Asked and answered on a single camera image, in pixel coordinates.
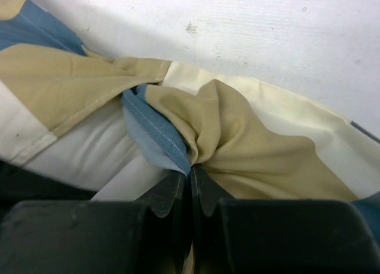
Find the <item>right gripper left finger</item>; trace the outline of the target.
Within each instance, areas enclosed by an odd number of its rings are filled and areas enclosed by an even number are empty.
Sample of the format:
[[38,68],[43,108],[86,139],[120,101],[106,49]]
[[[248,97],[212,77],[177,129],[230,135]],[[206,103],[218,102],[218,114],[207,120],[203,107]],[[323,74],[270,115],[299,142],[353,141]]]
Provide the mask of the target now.
[[182,200],[186,176],[169,171],[164,178],[135,201],[145,203],[158,218],[165,218],[175,206],[176,199]]

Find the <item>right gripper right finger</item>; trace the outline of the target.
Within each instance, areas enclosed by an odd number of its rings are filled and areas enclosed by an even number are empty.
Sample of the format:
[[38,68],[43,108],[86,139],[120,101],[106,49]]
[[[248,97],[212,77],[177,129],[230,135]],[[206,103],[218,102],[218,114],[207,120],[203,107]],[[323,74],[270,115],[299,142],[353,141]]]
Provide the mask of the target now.
[[193,209],[205,217],[212,217],[220,200],[235,199],[209,176],[201,164],[192,167],[190,182]]

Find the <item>blue beige checked pillowcase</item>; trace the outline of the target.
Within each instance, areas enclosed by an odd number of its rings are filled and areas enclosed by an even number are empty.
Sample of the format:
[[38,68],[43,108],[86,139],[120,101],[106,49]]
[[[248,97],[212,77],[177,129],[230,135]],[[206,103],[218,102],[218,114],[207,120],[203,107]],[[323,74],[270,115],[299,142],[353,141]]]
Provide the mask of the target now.
[[135,138],[235,197],[379,202],[379,143],[345,117],[253,78],[92,53],[31,0],[1,0],[1,158],[25,168],[116,100]]

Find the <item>white pillow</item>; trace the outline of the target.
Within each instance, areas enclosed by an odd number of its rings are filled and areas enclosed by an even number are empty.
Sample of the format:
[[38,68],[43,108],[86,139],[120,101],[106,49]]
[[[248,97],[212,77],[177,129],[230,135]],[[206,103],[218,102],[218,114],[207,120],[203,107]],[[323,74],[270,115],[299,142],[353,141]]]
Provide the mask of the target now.
[[179,167],[111,101],[77,124],[25,168],[78,188],[97,201],[132,201]]

